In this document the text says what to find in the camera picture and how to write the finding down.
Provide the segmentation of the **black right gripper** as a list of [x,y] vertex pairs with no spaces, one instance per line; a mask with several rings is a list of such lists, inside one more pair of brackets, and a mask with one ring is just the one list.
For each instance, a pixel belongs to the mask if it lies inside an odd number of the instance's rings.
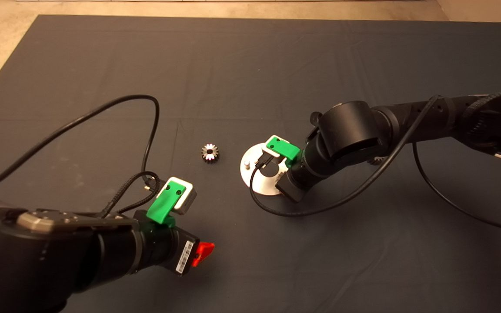
[[318,176],[310,169],[305,158],[288,168],[276,183],[276,188],[294,203],[300,202],[316,183]]

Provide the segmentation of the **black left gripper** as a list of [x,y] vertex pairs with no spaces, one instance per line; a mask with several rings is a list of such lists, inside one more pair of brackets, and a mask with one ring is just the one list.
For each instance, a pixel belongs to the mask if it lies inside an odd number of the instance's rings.
[[135,211],[134,218],[139,223],[142,239],[142,252],[136,271],[161,266],[175,275],[184,276],[215,249],[214,243],[200,242],[200,238],[177,226],[158,224],[147,217],[145,210]]

